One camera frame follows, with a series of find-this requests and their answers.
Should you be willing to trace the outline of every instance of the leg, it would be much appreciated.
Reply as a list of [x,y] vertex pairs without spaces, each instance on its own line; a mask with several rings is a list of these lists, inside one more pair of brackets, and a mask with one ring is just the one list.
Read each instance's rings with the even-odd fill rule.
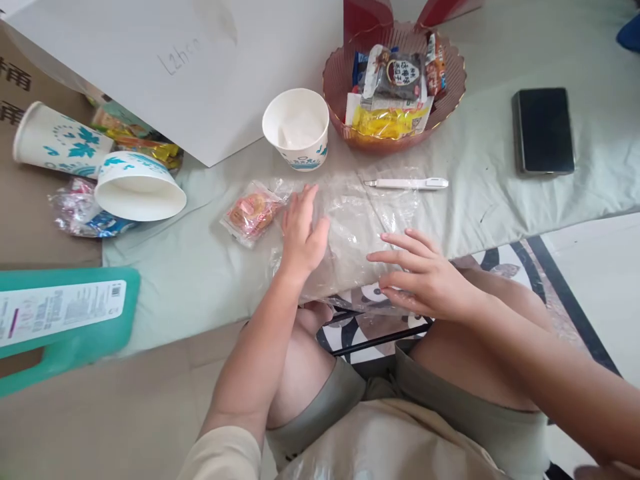
[[267,440],[278,471],[346,415],[364,395],[365,381],[315,336],[333,314],[313,302],[296,314],[280,385],[267,416]]
[[[500,298],[524,318],[546,330],[553,330],[546,307],[528,288],[482,270],[461,272],[480,290]],[[516,410],[537,410],[510,375],[508,367],[500,364],[490,350],[461,325],[437,321],[411,350],[411,358],[476,397]]]
[[285,368],[275,394],[267,428],[286,425],[300,415],[322,389],[335,366],[336,359],[315,339],[318,330],[331,320],[331,308],[324,303],[307,304],[298,309]]
[[[532,291],[483,271],[463,274],[520,315],[551,329],[546,307]],[[510,478],[543,477],[549,466],[547,418],[520,388],[509,367],[472,331],[436,321],[409,355],[396,350],[397,381],[406,397],[438,412],[454,429],[478,442]]]

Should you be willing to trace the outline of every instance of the shorts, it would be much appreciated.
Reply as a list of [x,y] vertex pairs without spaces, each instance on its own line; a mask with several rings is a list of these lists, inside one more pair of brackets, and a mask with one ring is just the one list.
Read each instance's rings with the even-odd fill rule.
[[267,431],[278,471],[358,402],[401,398],[438,413],[458,432],[480,444],[498,468],[514,480],[543,478],[549,467],[545,448],[546,415],[501,407],[450,384],[409,357],[416,342],[396,342],[395,358],[386,357],[379,363],[384,365],[378,367],[381,371],[374,372],[378,375],[368,381],[338,358],[311,404],[288,424]]

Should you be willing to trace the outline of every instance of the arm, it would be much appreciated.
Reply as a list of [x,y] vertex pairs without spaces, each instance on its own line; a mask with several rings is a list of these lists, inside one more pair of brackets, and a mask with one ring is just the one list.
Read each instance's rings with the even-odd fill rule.
[[298,298],[327,248],[329,220],[322,218],[311,230],[317,191],[317,185],[305,186],[300,198],[292,195],[283,219],[285,240],[280,268],[220,373],[200,436],[234,425],[248,430],[262,447]]
[[540,410],[599,463],[640,467],[640,391],[474,287],[424,234],[406,233],[382,235],[402,250],[368,256],[408,270],[382,276],[384,294],[410,311],[466,325]]

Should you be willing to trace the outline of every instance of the finger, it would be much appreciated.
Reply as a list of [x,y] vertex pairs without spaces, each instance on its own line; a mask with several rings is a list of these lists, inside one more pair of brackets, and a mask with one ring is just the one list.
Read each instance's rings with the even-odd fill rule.
[[396,307],[400,307],[412,313],[427,315],[428,317],[433,316],[432,310],[410,293],[401,292],[392,288],[384,288],[382,289],[382,293]]
[[298,194],[296,192],[293,192],[291,194],[291,204],[289,206],[289,216],[293,216],[293,214],[295,213],[295,211],[298,208]]
[[300,220],[303,223],[311,223],[311,217],[313,216],[313,201],[315,195],[318,193],[318,186],[314,185],[309,187],[300,198]]
[[386,273],[378,280],[381,289],[388,287],[396,287],[402,290],[416,291],[418,286],[417,275],[402,271],[393,271]]
[[402,268],[416,273],[424,273],[429,270],[428,260],[418,257],[418,255],[414,255],[406,250],[373,252],[367,255],[367,260],[400,265]]
[[428,247],[426,247],[422,242],[412,239],[406,235],[398,235],[397,233],[381,233],[380,238],[387,243],[404,248],[419,257],[432,257],[431,250],[429,250]]
[[424,246],[426,246],[426,248],[428,248],[432,252],[434,252],[434,253],[436,253],[438,255],[442,255],[442,252],[440,250],[440,246],[438,246],[438,244],[436,242],[431,240],[428,236],[426,236],[420,230],[406,229],[405,233],[408,236],[410,236],[412,239],[418,240],[418,242],[422,243]]
[[319,249],[325,250],[327,248],[327,239],[329,238],[330,226],[331,222],[329,221],[329,218],[322,217],[320,220],[318,220],[315,229],[309,236],[309,240],[316,244]]

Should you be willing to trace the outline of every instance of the white pen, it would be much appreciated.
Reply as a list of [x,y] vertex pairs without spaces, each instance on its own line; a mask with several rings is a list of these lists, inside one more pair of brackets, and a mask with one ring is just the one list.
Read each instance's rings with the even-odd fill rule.
[[449,180],[442,178],[414,179],[378,179],[363,182],[368,187],[398,188],[414,190],[442,190],[449,186]]

